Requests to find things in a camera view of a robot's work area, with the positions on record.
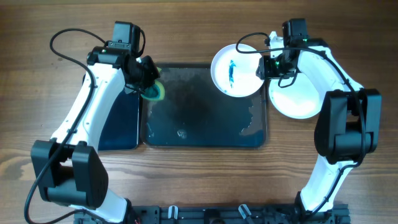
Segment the yellow green sponge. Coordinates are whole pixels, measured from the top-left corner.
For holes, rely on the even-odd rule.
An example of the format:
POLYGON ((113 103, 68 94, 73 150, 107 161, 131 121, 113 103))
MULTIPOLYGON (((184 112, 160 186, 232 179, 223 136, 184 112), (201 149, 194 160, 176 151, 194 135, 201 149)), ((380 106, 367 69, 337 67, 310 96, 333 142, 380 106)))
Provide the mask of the yellow green sponge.
POLYGON ((149 101, 162 101, 165 98, 165 88, 158 79, 155 79, 154 84, 146 88, 141 96, 149 101))

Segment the white plate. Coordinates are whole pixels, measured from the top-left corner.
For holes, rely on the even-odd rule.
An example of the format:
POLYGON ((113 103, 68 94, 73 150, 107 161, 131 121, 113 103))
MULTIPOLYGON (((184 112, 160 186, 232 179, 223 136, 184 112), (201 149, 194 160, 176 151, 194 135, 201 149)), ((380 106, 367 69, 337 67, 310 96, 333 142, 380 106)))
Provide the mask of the white plate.
POLYGON ((311 81, 299 73, 293 85, 281 88, 278 80, 269 82, 268 92, 274 107, 293 119, 307 119, 317 115, 322 106, 319 94, 311 81))
POLYGON ((241 98, 250 96, 263 86, 264 80, 256 75, 260 53, 242 54, 236 44, 223 47, 211 63, 211 79, 225 95, 241 98))

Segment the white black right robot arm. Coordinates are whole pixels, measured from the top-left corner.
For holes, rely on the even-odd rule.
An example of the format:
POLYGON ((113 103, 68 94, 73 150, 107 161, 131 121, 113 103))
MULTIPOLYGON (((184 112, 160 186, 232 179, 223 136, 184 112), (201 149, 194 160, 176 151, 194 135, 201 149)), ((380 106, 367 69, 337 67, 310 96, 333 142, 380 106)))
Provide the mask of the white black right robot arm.
POLYGON ((378 144, 381 94, 355 83, 338 65, 323 39, 311 38, 305 19, 282 24, 282 37, 270 34, 259 60, 261 80, 289 79, 304 74, 321 98, 314 132, 317 162, 298 201, 304 218, 332 209, 348 173, 361 165, 378 144))

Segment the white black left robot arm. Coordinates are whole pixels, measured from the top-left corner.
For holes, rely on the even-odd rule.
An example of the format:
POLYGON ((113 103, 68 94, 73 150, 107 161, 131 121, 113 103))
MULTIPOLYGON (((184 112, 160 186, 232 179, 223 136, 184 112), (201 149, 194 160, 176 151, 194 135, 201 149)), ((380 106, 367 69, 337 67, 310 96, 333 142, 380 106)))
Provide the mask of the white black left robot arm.
POLYGON ((35 192, 42 200, 70 207, 81 221, 139 223, 131 202, 109 189, 109 177, 98 156, 98 144, 114 101, 129 90, 149 101, 164 99, 159 69, 143 54, 144 31, 117 21, 113 38, 95 47, 82 64, 85 81, 60 127, 48 141, 36 141, 30 151, 35 192))

